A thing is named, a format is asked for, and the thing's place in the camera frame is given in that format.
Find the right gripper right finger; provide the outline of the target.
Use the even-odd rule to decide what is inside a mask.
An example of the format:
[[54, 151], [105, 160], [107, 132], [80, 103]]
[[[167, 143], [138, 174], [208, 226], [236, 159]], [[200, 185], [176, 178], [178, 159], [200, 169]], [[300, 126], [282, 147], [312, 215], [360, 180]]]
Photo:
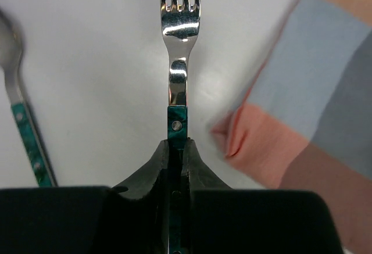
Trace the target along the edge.
[[202, 160], [196, 143], [188, 138], [183, 150], [182, 178], [188, 182], [189, 190], [231, 189]]

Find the spoon with teal handle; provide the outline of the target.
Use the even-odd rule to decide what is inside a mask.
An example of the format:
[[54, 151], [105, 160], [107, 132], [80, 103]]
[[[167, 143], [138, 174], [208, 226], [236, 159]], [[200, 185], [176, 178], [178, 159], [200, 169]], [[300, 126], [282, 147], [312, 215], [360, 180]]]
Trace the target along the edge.
[[19, 79], [23, 52], [21, 32], [12, 19], [1, 12], [1, 69], [13, 119], [37, 184], [40, 187], [56, 187], [58, 183], [52, 165], [45, 152], [42, 138], [38, 134], [26, 96], [23, 95]]

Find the orange grey checkered cloth napkin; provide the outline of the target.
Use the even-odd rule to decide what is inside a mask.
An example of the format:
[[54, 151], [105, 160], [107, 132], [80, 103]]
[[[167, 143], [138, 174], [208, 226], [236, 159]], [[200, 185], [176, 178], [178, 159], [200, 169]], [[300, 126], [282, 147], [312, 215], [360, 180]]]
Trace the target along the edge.
[[370, 253], [371, 0], [299, 0], [212, 134], [261, 185], [320, 195], [346, 249]]

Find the fork with teal handle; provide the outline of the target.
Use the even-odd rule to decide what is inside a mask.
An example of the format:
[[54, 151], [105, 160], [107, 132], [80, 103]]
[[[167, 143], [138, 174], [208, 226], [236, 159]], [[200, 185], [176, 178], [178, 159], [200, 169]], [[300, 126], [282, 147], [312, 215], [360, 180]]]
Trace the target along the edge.
[[169, 161], [169, 252], [188, 253], [187, 201], [182, 181], [188, 139], [188, 62], [201, 23], [201, 0], [160, 0], [161, 31], [169, 55], [167, 141]]

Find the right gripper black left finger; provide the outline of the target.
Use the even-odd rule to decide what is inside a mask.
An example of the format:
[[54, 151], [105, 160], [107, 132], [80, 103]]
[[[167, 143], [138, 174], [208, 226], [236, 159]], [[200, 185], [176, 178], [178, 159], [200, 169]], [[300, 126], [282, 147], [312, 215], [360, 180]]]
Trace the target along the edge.
[[169, 145], [167, 140], [163, 140], [143, 166], [115, 185], [112, 190], [130, 201], [147, 197], [156, 188], [161, 172], [166, 171], [168, 161]]

